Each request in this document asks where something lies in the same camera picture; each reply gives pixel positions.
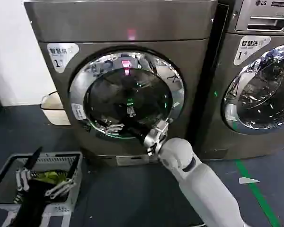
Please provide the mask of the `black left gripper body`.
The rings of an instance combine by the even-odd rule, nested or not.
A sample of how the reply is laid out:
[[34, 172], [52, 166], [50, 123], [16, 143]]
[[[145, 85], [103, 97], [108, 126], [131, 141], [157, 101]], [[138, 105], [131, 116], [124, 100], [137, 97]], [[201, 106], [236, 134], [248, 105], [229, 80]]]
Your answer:
[[39, 227], [42, 214], [48, 202], [45, 197], [52, 184], [42, 181], [29, 181], [29, 190], [23, 198], [20, 209], [14, 219], [15, 227]]

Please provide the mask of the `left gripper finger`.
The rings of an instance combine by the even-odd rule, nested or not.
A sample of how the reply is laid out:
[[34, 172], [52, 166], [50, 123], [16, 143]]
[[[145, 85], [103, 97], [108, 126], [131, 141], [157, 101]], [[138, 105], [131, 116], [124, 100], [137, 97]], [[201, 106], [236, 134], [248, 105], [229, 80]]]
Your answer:
[[28, 181], [32, 179], [31, 170], [37, 162], [43, 147], [40, 146], [25, 162], [22, 168], [16, 170], [15, 177], [17, 183], [17, 191], [27, 192], [29, 190]]
[[57, 184], [52, 189], [49, 189], [45, 192], [44, 196], [49, 197], [50, 199], [55, 199], [58, 196], [65, 195], [69, 192], [71, 188], [75, 186], [75, 182], [73, 180], [73, 176], [75, 174], [75, 171], [77, 169], [78, 165], [78, 157], [76, 157], [66, 175], [65, 180]]

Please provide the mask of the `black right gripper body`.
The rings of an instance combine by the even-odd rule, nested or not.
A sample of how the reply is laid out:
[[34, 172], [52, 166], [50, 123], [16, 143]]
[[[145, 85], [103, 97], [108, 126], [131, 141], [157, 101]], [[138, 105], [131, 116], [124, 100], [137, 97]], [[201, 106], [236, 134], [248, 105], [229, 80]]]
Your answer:
[[139, 140], [139, 142], [143, 145], [153, 145], [154, 139], [151, 136], [152, 128], [139, 123], [133, 118], [125, 118], [122, 120], [122, 135], [130, 135]]

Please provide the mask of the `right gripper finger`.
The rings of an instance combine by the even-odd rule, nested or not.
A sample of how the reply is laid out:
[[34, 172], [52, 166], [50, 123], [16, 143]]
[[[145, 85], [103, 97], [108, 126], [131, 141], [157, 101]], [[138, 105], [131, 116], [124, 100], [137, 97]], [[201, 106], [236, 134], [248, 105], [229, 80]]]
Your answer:
[[89, 114], [90, 124], [96, 131], [107, 136], [120, 136], [124, 124], [113, 117], [103, 114]]
[[126, 96], [126, 112], [129, 115], [129, 117], [136, 116], [135, 110], [134, 110], [134, 104], [135, 104], [135, 98], [133, 95], [127, 95]]

